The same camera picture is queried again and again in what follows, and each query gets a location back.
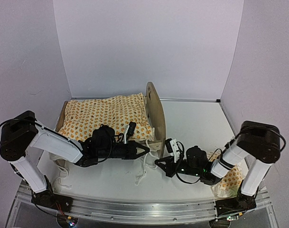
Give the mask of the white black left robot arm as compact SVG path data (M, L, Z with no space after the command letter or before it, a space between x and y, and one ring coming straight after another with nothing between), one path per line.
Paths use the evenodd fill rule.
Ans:
M85 141L69 139L46 127L33 111L25 111L0 123L0 156L23 178L32 191L32 202L46 208L59 208L71 202L70 197L56 194L48 177L32 163L29 152L48 152L56 160L64 160L87 168L108 159L136 160L150 152L149 147L130 140L136 129L131 122L124 133L102 124Z

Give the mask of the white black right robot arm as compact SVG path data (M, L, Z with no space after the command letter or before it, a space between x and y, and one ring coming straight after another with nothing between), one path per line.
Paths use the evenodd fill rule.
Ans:
M229 215L247 212L256 208L256 194L260 183L275 164L286 147L286 140L278 127L252 121L245 121L238 134L224 147L215 160L198 146L187 150L174 139L166 140L168 157L157 159L155 165L161 168L167 177L180 174L194 176L198 181L214 186L229 171L246 157L251 156L254 162L245 178L241 181L237 195L233 198L220 199L215 203L217 214Z

